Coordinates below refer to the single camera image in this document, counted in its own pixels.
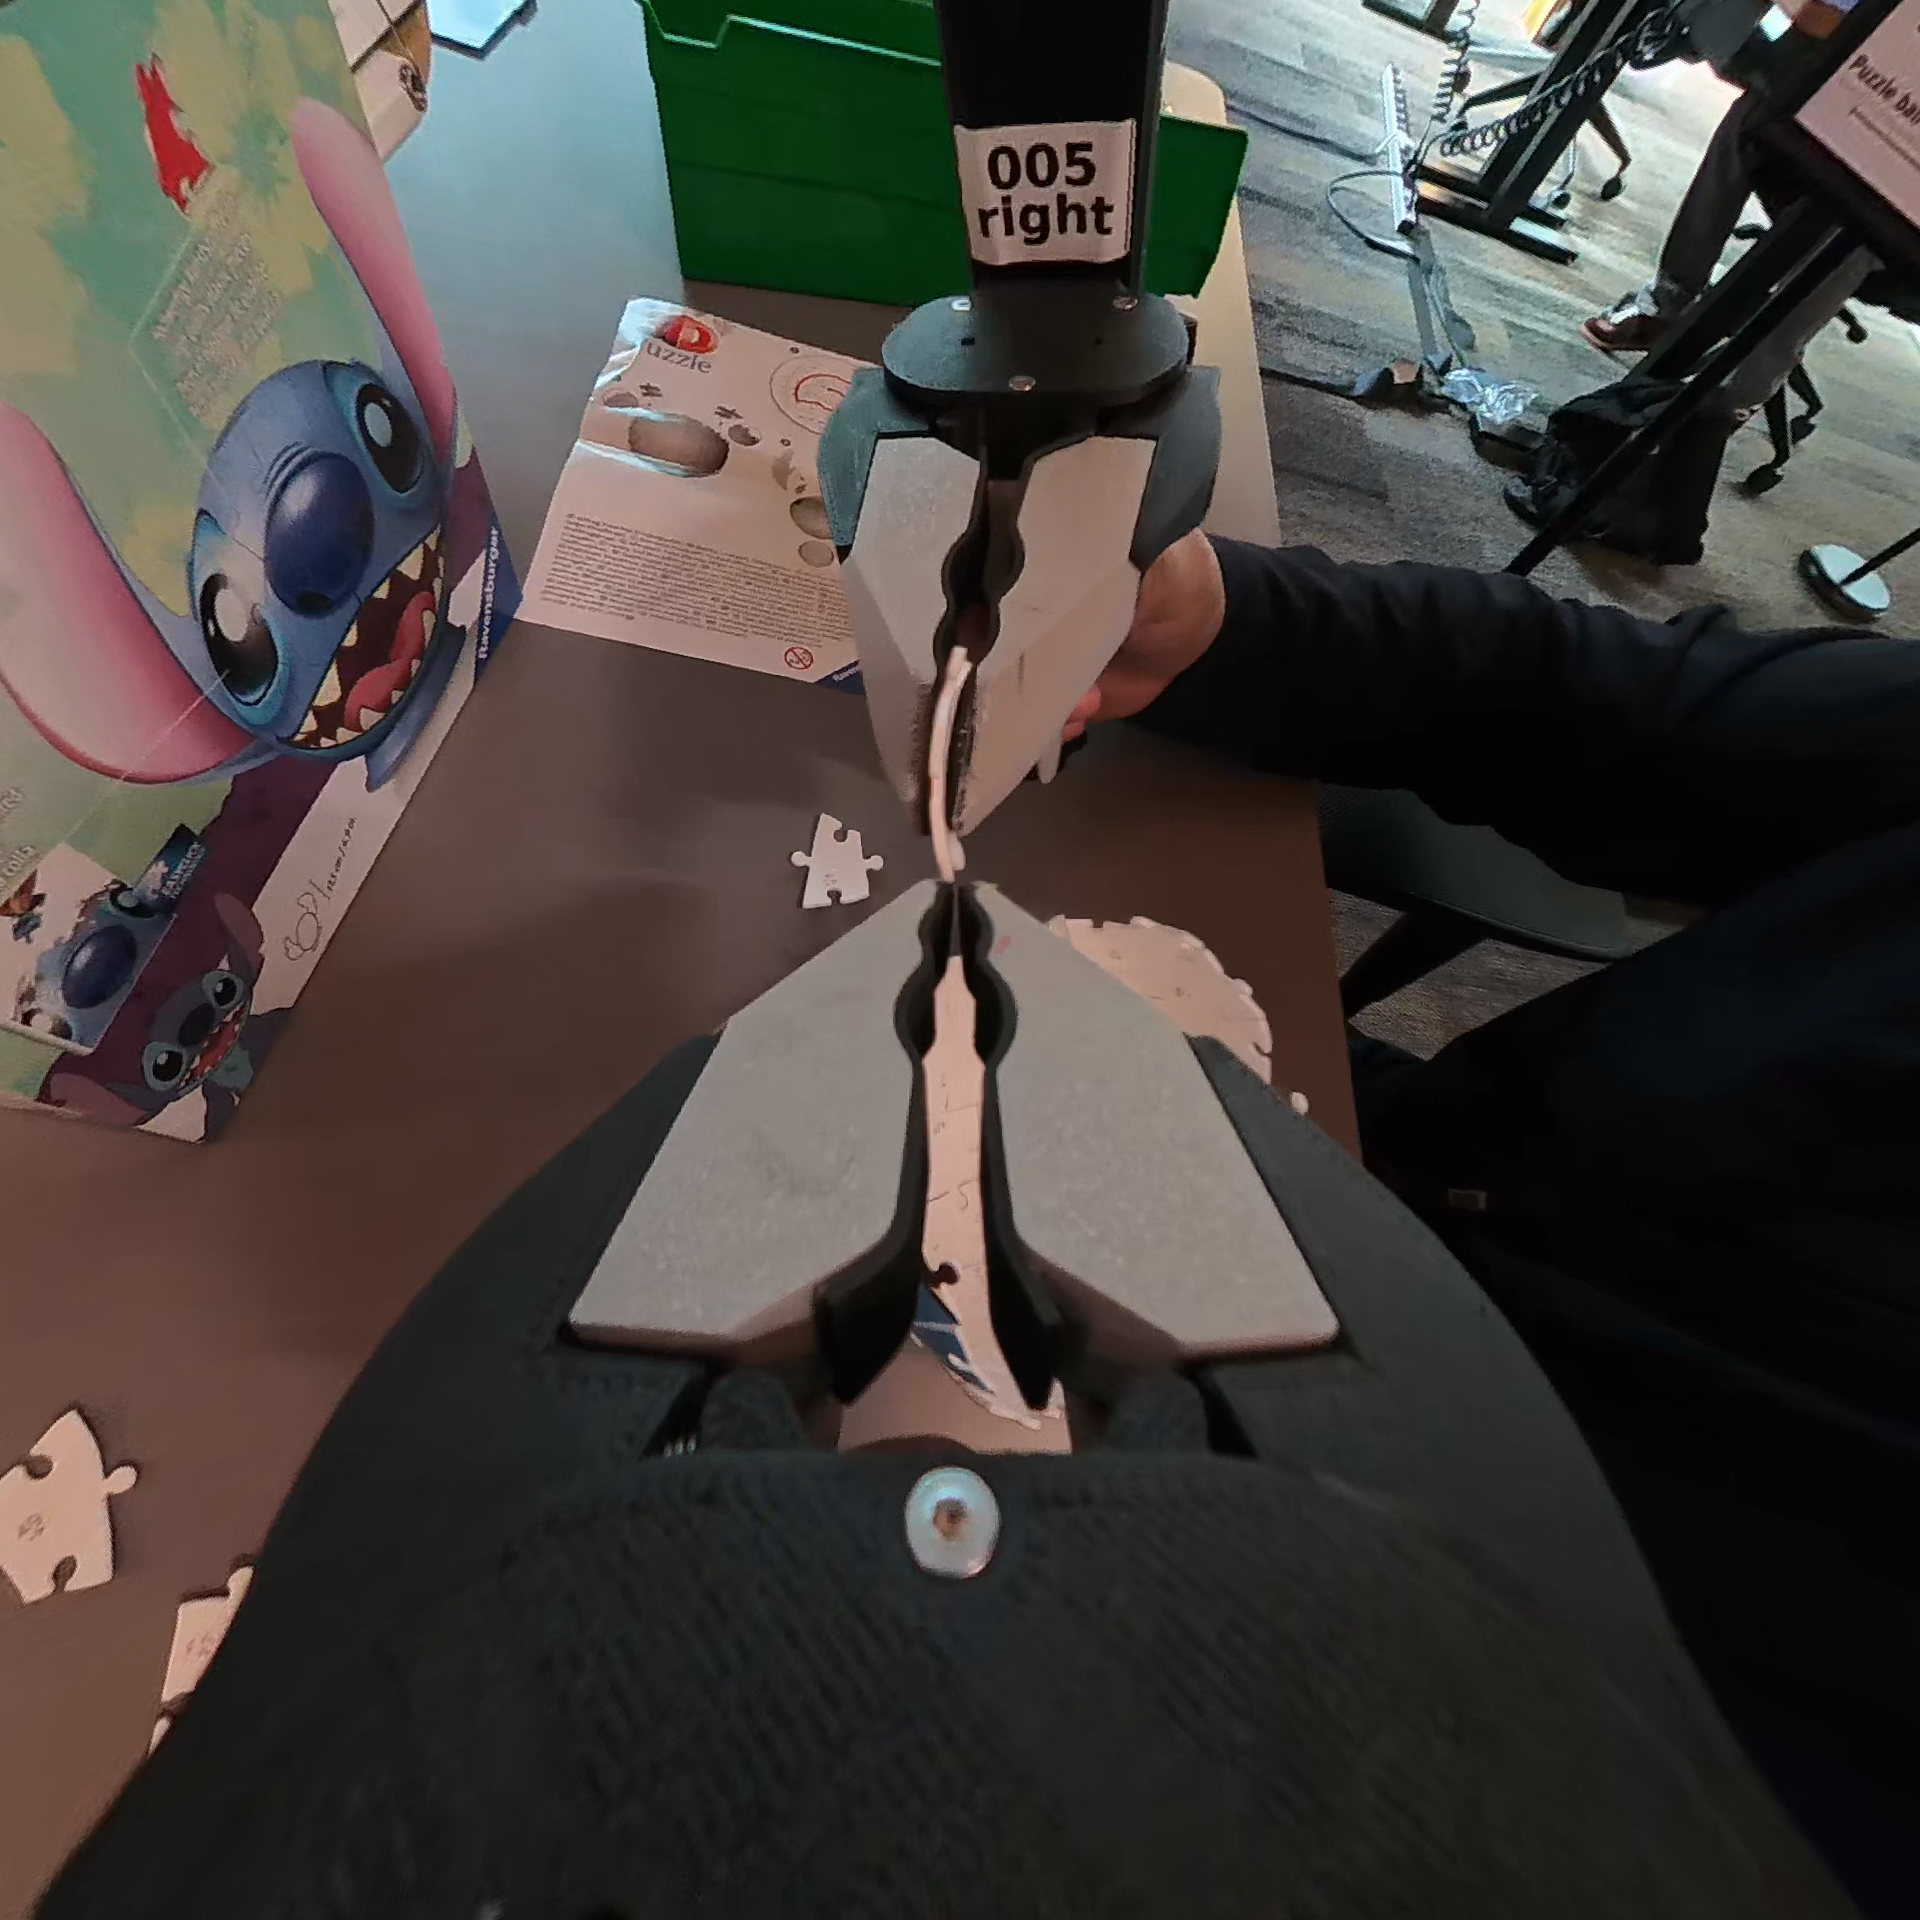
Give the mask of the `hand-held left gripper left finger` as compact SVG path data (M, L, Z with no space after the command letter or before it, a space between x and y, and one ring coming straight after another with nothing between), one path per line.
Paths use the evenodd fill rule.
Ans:
M596 1347L854 1402L922 1279L932 992L954 890L919 882L737 1011L569 1311Z

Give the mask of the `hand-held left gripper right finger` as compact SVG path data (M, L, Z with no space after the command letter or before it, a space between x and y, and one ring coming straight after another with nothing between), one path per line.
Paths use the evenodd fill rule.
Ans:
M1023 1403L1332 1347L1336 1313L1226 1093L1256 1120L1298 1102L993 886L960 888L960 959L991 1331Z

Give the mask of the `partly built puzzle ball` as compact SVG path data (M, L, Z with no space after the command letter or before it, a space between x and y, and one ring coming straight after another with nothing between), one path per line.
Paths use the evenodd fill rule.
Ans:
M1198 938L1152 919L1053 917L1047 929L1190 1038L1210 1038L1261 1082L1271 1082L1271 1025L1252 990ZM977 1110L985 1069L975 1054L970 998L958 963L934 992L932 1048L922 1088L928 1113L928 1200L921 1257L928 1272L911 1338L967 1402L1020 1433L1014 1450L1068 1453L1064 1399L1023 1403L991 1331L985 1233L977 1206Z

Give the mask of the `curved white puzzle piece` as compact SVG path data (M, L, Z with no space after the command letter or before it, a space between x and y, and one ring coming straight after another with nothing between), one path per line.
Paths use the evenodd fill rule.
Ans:
M926 744L928 841L942 882L953 882L967 866L962 811L968 782L970 680L968 650L954 642L943 656Z
M869 902L884 857L864 848L860 830L820 811L809 847L791 850L788 865L802 874L800 911L828 911Z

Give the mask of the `puzzle pieces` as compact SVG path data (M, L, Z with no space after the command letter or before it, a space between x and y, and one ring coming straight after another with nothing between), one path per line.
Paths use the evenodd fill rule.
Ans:
M111 1503L132 1494L137 1465L109 1463L79 1407L63 1409L1 1474L1 1573L21 1602L82 1593L114 1577ZM176 1727L249 1595L255 1567L181 1598L166 1646L148 1752Z

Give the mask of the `person's right forearm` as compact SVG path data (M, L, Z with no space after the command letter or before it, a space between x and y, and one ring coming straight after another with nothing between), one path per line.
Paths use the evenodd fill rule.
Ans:
M1225 622L1144 728L1271 775L1404 790L1625 896L1720 907L1823 865L1916 898L1916 641L1210 545Z

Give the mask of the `printed puzzle box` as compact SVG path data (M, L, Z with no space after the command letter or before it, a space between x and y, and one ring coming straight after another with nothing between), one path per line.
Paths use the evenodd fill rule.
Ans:
M4 1110L214 1139L517 601L329 6L4 6Z

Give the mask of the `white instruction leaflet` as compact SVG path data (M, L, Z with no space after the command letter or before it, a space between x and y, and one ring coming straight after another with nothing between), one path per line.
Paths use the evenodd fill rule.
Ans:
M860 691L818 479L861 362L631 301L544 517L521 616Z

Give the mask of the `green plastic bin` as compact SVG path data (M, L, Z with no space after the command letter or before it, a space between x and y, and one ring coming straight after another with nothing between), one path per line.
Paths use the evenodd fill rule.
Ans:
M1245 134L1166 102L1166 6L642 6L681 270L917 307L1192 297Z

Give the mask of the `grey chair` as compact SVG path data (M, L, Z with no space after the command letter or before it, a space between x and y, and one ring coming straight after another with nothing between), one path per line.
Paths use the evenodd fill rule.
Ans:
M1346 1021L1479 944L1604 967L1626 959L1644 929L1701 917L1577 886L1488 827L1444 823L1407 792L1318 784L1316 822L1327 890L1396 913L1338 979Z

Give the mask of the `black bag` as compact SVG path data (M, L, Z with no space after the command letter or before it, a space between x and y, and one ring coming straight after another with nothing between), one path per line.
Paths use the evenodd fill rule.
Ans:
M1542 530L1592 491L1573 539L1654 567L1696 566L1720 458L1748 415L1714 391L1682 424L1647 440L1686 391L1684 381L1631 374L1557 407L1527 466L1503 486L1503 505Z

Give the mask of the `person's dark clothed body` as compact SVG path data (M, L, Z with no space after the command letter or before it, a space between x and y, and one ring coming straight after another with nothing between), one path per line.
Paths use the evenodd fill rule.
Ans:
M1720 1715L1917 1911L1917 848L1885 827L1420 1063L1368 1168L1569 1407Z

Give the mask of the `black sign stand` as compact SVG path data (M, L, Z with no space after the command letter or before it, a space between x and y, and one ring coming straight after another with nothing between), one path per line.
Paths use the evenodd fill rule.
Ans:
M1791 120L1760 131L1797 173L1802 194L1694 305L1694 315L1663 337L1634 374L1684 381L1689 389L1650 429L1654 442L1680 426L1709 393L1753 415L1798 365L1807 339L1856 295L1871 305L1916 307L1916 167L1887 155L1868 177L1826 151ZM1527 577L1573 545L1592 491L1575 498L1554 526L1534 530L1509 574Z

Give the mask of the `white paper sign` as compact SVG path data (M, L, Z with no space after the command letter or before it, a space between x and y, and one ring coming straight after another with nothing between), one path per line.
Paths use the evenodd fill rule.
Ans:
M1829 153L1868 177L1887 155L1917 162L1917 6L1847 7L1822 39L1813 81L1791 122Z

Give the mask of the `black desk frame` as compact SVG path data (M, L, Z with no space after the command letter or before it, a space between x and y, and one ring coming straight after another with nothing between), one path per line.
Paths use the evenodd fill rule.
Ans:
M1424 131L1407 120L1396 74L1381 77L1385 249L1407 254L1415 233L1434 219L1551 266L1577 262L1566 238L1569 191L1551 183L1554 167L1592 128L1616 159L1600 198L1620 194L1629 151L1606 96L1626 70L1670 55L1672 6L1573 6L1550 51L1477 42L1477 6L1364 9L1447 48Z

